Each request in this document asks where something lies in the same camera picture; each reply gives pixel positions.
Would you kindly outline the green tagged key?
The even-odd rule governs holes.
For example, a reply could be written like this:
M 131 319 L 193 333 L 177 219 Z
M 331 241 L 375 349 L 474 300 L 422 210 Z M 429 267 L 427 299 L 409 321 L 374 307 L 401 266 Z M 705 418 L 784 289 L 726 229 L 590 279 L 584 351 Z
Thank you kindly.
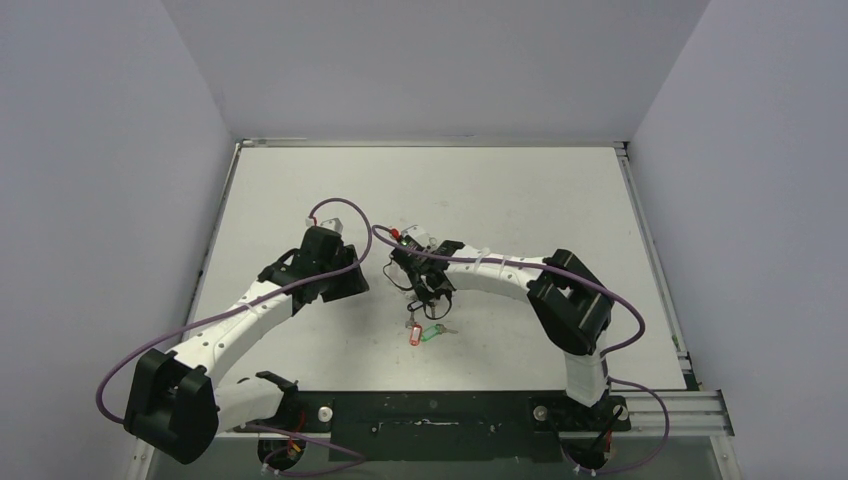
M 440 336 L 440 335 L 457 334 L 457 333 L 458 333 L 457 330 L 449 328 L 448 326 L 446 326 L 444 324 L 438 323 L 438 324 L 434 324 L 434 325 L 426 328 L 421 334 L 420 341 L 421 342 L 428 342 L 428 341 L 430 341 L 430 340 L 432 340 L 432 339 L 434 339 L 434 338 L 436 338 L 437 336 Z

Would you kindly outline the red tagged key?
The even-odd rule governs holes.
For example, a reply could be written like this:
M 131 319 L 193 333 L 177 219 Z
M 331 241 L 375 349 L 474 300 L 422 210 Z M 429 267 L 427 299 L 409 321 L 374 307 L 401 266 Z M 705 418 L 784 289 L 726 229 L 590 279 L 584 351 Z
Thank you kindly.
M 409 344 L 413 347 L 419 346 L 423 332 L 422 326 L 414 319 L 409 319 L 405 322 L 405 327 L 409 330 Z

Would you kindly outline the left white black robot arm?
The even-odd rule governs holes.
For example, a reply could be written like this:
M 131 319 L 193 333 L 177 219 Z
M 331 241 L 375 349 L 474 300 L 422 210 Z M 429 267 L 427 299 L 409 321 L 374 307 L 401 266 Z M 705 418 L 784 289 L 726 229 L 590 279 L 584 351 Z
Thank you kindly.
M 365 293 L 355 247 L 333 218 L 309 227 L 300 247 L 265 267 L 242 297 L 167 352 L 137 361 L 124 429 L 182 464 L 197 460 L 217 434 L 262 420 L 282 431 L 297 420 L 294 384 L 268 371 L 232 385 L 226 373 L 266 334 L 305 306 Z

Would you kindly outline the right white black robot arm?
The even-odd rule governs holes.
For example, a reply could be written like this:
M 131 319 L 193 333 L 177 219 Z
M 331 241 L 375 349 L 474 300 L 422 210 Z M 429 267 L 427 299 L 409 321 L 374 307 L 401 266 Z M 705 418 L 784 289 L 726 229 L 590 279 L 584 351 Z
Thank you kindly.
M 613 301 L 549 269 L 561 269 L 593 284 L 599 280 L 573 252 L 547 257 L 511 257 L 460 241 L 439 241 L 412 226 L 388 231 L 395 248 L 390 259 L 404 272 L 416 303 L 435 317 L 440 301 L 453 305 L 458 292 L 477 291 L 530 305 L 548 339 L 563 351 L 565 414 L 577 428 L 593 427 L 605 415 L 608 369 L 601 351 L 611 323 Z

